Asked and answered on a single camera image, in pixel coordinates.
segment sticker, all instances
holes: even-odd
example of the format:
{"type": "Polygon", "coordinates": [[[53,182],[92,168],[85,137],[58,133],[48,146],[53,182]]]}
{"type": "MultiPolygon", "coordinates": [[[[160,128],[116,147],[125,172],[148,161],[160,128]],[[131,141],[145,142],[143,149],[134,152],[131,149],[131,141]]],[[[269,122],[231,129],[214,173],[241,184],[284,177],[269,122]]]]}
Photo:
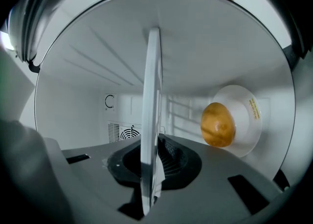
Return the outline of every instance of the sticker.
{"type": "Polygon", "coordinates": [[[254,119],[256,119],[256,120],[260,119],[259,110],[255,104],[254,99],[252,98],[251,100],[249,100],[249,102],[250,102],[250,106],[252,107],[254,119]]]}

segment ventilation grille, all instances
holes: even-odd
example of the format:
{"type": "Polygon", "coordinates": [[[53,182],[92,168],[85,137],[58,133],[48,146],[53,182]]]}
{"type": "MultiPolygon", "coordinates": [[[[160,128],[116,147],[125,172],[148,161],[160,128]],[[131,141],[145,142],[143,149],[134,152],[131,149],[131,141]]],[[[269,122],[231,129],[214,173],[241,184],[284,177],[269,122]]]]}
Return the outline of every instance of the ventilation grille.
{"type": "Polygon", "coordinates": [[[110,123],[109,130],[109,143],[120,141],[119,139],[119,124],[110,123]]]}
{"type": "MultiPolygon", "coordinates": [[[[158,155],[166,179],[179,174],[188,162],[186,154],[168,141],[158,141],[158,155]]],[[[141,177],[140,145],[125,154],[123,164],[128,170],[141,177]]]]}
{"type": "Polygon", "coordinates": [[[133,137],[136,137],[140,135],[140,133],[133,129],[133,127],[131,128],[128,128],[128,129],[125,129],[122,133],[121,133],[121,140],[126,140],[126,139],[129,139],[129,138],[133,138],[133,137]]]}

